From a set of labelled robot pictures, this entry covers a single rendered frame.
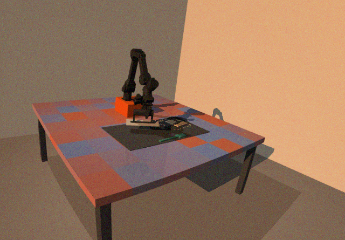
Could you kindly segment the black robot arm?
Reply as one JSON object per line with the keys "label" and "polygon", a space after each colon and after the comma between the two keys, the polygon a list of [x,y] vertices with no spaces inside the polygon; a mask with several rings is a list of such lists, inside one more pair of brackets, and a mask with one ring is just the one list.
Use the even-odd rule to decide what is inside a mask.
{"label": "black robot arm", "polygon": [[[152,91],[158,87],[159,83],[155,80],[155,78],[151,78],[151,75],[148,72],[147,64],[146,64],[146,54],[141,49],[132,49],[130,51],[130,57],[132,59],[129,69],[128,79],[125,81],[125,84],[122,87],[123,100],[129,101],[132,100],[132,93],[135,92],[136,83],[134,81],[135,73],[137,70],[137,65],[139,62],[140,68],[140,76],[139,76],[139,83],[140,85],[145,85],[143,87],[143,93],[149,92],[152,94]],[[144,95],[140,95],[139,93],[134,97],[133,102],[134,105],[142,104]]]}

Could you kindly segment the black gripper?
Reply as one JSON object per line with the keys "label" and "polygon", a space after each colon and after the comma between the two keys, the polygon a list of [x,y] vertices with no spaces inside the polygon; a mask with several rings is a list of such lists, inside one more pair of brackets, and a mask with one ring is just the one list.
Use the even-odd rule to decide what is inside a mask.
{"label": "black gripper", "polygon": [[145,119],[148,119],[148,117],[149,117],[148,115],[149,115],[150,110],[153,106],[152,102],[154,102],[154,97],[152,97],[152,94],[149,92],[144,92],[143,95],[144,95],[144,97],[142,100],[141,109],[145,109],[145,113],[146,113]]}

